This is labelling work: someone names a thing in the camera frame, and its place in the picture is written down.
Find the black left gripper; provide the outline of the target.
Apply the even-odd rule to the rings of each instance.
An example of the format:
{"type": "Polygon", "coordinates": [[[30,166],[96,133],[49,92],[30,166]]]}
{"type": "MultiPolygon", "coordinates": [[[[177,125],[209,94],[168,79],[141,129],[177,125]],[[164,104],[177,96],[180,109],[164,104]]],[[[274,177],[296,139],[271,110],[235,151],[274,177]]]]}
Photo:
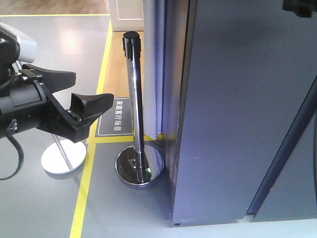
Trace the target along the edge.
{"type": "Polygon", "coordinates": [[[33,128],[55,134],[76,143],[89,136],[91,120],[113,106],[114,95],[71,94],[65,109],[54,93],[75,85],[76,73],[23,64],[0,67],[0,136],[33,128]]]}

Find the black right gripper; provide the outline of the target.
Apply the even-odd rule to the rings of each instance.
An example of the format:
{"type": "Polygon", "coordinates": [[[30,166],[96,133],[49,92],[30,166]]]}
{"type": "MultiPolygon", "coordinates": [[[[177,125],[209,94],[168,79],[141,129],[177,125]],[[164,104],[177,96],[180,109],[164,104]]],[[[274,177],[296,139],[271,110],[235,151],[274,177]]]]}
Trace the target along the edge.
{"type": "Polygon", "coordinates": [[[298,17],[312,18],[317,11],[316,0],[284,0],[283,10],[295,13],[298,17]]]}

